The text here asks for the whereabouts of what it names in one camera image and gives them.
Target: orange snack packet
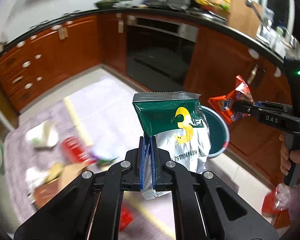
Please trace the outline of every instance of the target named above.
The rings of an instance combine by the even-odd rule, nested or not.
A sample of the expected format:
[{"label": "orange snack packet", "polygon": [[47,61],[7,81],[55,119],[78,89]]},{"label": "orange snack packet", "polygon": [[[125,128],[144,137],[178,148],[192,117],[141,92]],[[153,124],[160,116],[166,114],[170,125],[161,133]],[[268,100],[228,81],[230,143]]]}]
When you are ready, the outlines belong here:
[{"label": "orange snack packet", "polygon": [[235,112],[232,105],[235,101],[246,101],[253,103],[250,89],[241,76],[236,77],[235,90],[231,91],[226,96],[209,98],[208,102],[213,109],[221,115],[227,124],[232,124],[246,114]]}]

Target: yellow stripe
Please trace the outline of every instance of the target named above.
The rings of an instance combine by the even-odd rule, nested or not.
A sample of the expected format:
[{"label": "yellow stripe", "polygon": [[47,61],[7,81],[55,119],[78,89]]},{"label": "yellow stripe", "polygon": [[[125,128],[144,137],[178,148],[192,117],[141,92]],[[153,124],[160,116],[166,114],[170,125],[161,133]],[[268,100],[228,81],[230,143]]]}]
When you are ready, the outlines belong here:
[{"label": "yellow stripe", "polygon": [[131,206],[133,206],[136,210],[138,210],[143,217],[148,219],[151,223],[153,223],[157,228],[159,228],[163,233],[167,236],[170,236],[172,239],[176,239],[176,233],[173,229],[169,228],[165,223],[160,221],[157,217],[152,215],[149,210],[147,210],[144,206],[142,206],[137,199],[135,199],[130,192],[125,191],[123,198],[129,202]]},{"label": "yellow stripe", "polygon": [[90,146],[90,145],[93,145],[93,141],[92,139],[90,138],[87,130],[85,129],[84,125],[82,124],[80,118],[78,117],[75,109],[74,109],[74,106],[70,100],[69,97],[65,97],[63,99],[65,105],[66,105],[66,108],[72,118],[72,121],[75,125],[75,127],[77,128],[77,131],[81,137],[81,139],[83,140],[83,142],[86,144],[86,146]]}]

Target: black countertop edge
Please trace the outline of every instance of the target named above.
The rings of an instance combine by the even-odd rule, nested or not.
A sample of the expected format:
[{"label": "black countertop edge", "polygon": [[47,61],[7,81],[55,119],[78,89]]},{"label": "black countertop edge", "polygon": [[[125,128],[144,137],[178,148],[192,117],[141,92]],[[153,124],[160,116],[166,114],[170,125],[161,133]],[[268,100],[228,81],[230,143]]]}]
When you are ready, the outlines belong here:
[{"label": "black countertop edge", "polygon": [[90,16],[90,15],[97,15],[97,14],[109,14],[109,13],[144,13],[144,14],[153,14],[153,15],[161,15],[161,16],[167,16],[167,17],[174,17],[179,18],[183,20],[188,20],[194,23],[197,23],[201,26],[207,27],[209,29],[218,31],[220,33],[226,34],[227,36],[243,43],[247,47],[254,49],[256,52],[258,52],[263,57],[267,58],[272,64],[280,68],[282,73],[285,73],[285,70],[283,69],[283,58],[280,57],[275,52],[269,50],[267,47],[259,43],[258,41],[254,40],[253,38],[233,29],[226,25],[223,25],[221,23],[217,23],[213,20],[209,19],[202,19],[200,17],[192,16],[183,12],[178,11],[170,11],[170,10],[163,10],[163,9],[154,9],[154,8],[113,8],[113,9],[107,9],[107,10],[90,10],[90,11],[84,11],[76,13],[75,15],[69,15],[65,17],[61,17],[55,20],[52,20],[50,22],[47,22],[46,24],[41,25],[38,28],[34,28],[32,30],[29,30],[28,32],[24,33],[23,35],[19,36],[12,42],[8,44],[8,46],[0,53],[0,57],[4,55],[7,51],[12,49],[14,46],[16,46],[19,42],[26,40],[27,38],[47,29],[54,25],[61,24],[66,21],[70,21],[76,18]]}]

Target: cartoon yellow logo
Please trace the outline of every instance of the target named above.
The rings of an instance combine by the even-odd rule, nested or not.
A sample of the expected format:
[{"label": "cartoon yellow logo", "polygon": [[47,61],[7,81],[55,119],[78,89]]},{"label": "cartoon yellow logo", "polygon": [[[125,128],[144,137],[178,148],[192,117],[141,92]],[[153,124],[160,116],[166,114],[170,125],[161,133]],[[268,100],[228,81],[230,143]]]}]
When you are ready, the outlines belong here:
[{"label": "cartoon yellow logo", "polygon": [[191,116],[189,114],[189,111],[184,107],[179,107],[178,110],[176,111],[175,117],[179,114],[183,115],[183,122],[178,122],[178,127],[181,129],[185,129],[186,135],[178,136],[176,133],[174,134],[174,137],[176,139],[176,144],[178,145],[189,142],[193,136],[193,128],[190,125]]}]

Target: trash bin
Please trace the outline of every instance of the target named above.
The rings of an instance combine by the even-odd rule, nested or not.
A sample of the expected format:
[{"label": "trash bin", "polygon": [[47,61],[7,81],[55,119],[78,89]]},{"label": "trash bin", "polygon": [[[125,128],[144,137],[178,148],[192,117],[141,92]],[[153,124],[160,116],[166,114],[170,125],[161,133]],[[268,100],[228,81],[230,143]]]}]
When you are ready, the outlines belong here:
[{"label": "trash bin", "polygon": [[208,159],[212,159],[223,153],[228,147],[230,140],[229,129],[226,122],[223,121],[217,112],[205,106],[202,106],[202,109],[210,130],[211,149]]}]

